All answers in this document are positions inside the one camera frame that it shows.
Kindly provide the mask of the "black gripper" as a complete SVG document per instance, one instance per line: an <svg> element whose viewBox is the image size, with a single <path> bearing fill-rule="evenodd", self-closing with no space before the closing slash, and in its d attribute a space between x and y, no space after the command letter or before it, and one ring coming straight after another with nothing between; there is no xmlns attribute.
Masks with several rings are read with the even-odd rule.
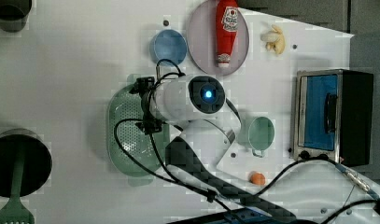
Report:
<svg viewBox="0 0 380 224"><path fill-rule="evenodd" d="M144 134L154 134L162 131L162 121L151 114L150 104L154 87L154 77L139 77L133 84L130 94L138 94L141 98L143 118L135 126Z"/></svg>

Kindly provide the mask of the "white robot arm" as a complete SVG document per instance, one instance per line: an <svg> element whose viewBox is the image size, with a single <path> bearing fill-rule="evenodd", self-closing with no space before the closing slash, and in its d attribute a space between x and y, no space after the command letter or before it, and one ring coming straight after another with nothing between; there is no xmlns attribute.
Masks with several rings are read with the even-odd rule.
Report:
<svg viewBox="0 0 380 224"><path fill-rule="evenodd" d="M204 190L213 201L232 201L289 223L297 220L299 214L287 206L263 199L262 195L290 168L310 161L324 161L352 180L368 197L344 205L330 215L324 215L322 223L329 224L342 213L362 204L367 204L380 217L380 194L352 170L325 154L301 157L257 192L252 192L247 182L220 171L218 163L226 152L242 146L238 136L244 121L226 97L220 82L213 77L179 74L170 81L164 77L140 77L130 93L141 98L143 118L136 122L136 126L145 135L160 132L164 124L180 130L180 135L167 145L165 161L162 163L165 172L177 184L193 191Z"/></svg>

